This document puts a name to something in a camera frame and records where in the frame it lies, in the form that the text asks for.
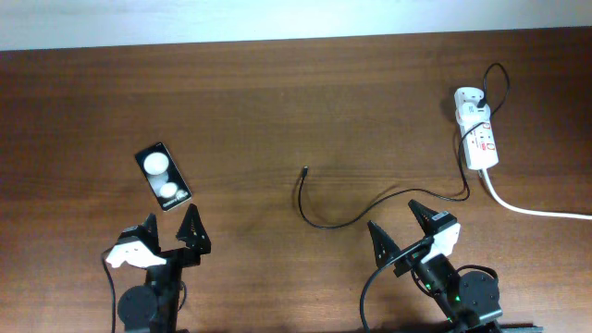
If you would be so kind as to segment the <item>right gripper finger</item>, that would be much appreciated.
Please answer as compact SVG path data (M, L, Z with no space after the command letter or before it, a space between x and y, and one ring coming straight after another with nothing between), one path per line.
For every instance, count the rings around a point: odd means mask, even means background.
M436 216L438 212L422 205L414 199L408 202L408 206L423 232L425 234L434 234L436 229L434 228L432 217Z
M381 268L387 265L388 262L396 259L401 249L378 224L368 221L367 226L373 242L376 266Z

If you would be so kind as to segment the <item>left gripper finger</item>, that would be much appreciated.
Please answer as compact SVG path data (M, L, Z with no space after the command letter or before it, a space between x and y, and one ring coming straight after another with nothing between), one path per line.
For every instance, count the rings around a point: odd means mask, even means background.
M211 252L211 241L204 229L198 207L191 203L181 222L176 238L185 246L198 254Z
M158 229L155 214L151 213L142 223L144 228L143 243L152 253L159 252Z

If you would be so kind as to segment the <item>black smartphone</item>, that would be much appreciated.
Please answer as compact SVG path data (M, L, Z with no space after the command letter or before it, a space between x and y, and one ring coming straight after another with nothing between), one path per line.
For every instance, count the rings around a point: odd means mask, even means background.
M190 187L162 142L156 142L140 150L134 158L164 212L191 199Z

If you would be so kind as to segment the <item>white power strip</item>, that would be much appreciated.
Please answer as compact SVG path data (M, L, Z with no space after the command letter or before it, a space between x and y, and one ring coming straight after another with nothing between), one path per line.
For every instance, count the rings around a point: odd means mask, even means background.
M459 88L454 94L456 109L462 103L466 102L473 102L478 107L483 107L484 105L478 105L483 97L484 92L478 88ZM488 169L499 162L497 147L489 120L468 127L459 125L459 128L463 136L463 149L469 169Z

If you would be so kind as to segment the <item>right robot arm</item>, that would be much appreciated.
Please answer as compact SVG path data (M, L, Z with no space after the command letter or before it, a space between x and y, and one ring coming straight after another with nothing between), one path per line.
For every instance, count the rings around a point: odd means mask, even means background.
M369 287L387 268L399 278L410 272L413 281L432 298L450 323L451 332L499 332L499 276L489 267L454 267L448 256L458 242L461 224L453 214L436 212L416 200L408 202L424 237L402 249L373 221L367 223L373 242L377 270L365 282L360 297L360 317L370 330L364 312Z

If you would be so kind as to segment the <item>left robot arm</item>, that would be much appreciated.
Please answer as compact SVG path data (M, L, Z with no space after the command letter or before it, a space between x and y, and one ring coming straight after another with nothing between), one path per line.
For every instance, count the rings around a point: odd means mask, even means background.
M178 313L187 297L182 271L201 263L211 252L211 241L195 204L190 204L176 238L180 248L163 251L159 246L156 216L148 215L137 226L124 229L105 261L143 269L143 284L129 288L119 298L117 316L126 332L176 333Z

